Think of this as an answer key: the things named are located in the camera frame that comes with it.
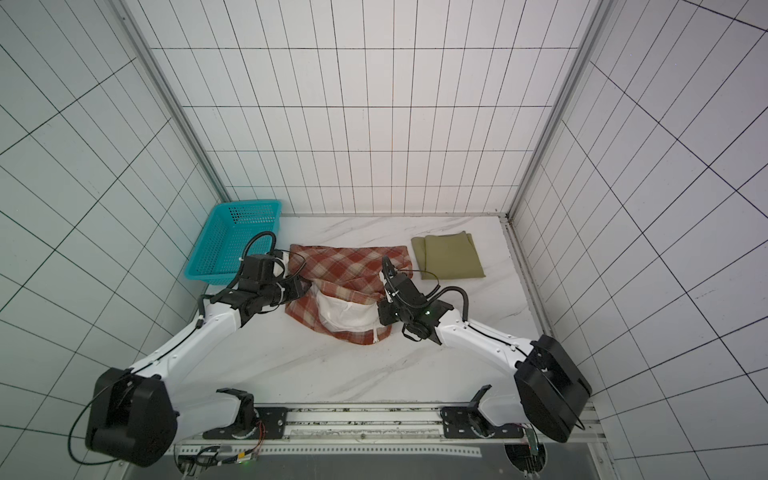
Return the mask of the red plaid skirt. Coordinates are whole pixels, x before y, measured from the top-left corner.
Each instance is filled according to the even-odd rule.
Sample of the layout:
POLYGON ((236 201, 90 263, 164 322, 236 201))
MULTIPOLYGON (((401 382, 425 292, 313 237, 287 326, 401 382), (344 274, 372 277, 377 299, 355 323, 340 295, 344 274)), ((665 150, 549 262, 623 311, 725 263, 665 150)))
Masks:
POLYGON ((386 297, 380 279, 385 257, 398 269, 413 267, 404 245, 291 245, 289 271, 308 280, 310 288, 300 299, 289 302, 285 313, 316 333, 351 344, 368 346, 388 338, 392 328, 382 325, 378 314, 378 302, 386 297))

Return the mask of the olive green skirt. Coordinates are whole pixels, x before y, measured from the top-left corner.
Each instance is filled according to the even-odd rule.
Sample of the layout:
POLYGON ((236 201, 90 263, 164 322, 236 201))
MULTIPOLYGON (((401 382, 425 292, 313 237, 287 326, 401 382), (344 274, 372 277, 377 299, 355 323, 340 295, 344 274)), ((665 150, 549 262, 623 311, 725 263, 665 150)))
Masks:
POLYGON ((413 237, 411 245, 424 280, 485 277, 473 237, 466 231, 413 237))

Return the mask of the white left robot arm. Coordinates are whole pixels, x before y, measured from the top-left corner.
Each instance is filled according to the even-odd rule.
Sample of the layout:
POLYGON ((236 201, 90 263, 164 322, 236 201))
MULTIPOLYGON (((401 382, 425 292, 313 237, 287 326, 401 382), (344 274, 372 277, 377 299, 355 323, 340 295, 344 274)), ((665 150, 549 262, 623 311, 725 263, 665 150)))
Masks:
POLYGON ((203 294, 195 320, 146 358, 126 369, 110 368, 96 381, 92 399, 76 420, 86 424, 88 450, 150 466, 177 441, 214 430, 235 439, 263 438, 265 428, 251 393, 234 387, 217 389, 198 400, 176 395, 208 354, 253 317, 270 313, 303 297, 310 289, 298 272, 290 273, 276 235, 263 231, 250 245, 267 239, 265 254, 245 248, 238 269, 222 290, 203 294))

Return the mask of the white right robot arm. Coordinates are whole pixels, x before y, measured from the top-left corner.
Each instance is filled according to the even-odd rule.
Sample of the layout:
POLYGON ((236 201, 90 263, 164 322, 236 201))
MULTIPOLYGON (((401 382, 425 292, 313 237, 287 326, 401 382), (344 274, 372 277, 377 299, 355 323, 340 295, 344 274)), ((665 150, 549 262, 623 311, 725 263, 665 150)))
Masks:
POLYGON ((443 407, 447 438, 523 438, 543 434, 564 443, 584 429, 582 412, 592 387, 563 346, 543 334, 515 337, 469 317, 469 296, 460 287, 436 287, 422 294, 411 278, 383 258, 379 274, 385 297, 377 304, 384 326, 401 324, 413 342, 429 340, 470 353, 509 379, 478 389, 471 400, 443 407))

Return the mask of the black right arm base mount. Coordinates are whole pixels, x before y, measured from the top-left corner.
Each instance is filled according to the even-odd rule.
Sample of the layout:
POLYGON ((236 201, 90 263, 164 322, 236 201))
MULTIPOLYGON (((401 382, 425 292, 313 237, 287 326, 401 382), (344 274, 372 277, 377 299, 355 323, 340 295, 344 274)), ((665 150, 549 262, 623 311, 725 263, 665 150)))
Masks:
POLYGON ((519 424, 507 423, 497 426, 481 413, 480 401, 491 388, 490 384, 482 386, 466 404, 443 406, 439 409, 445 438, 477 440, 524 437, 524 428, 519 424))

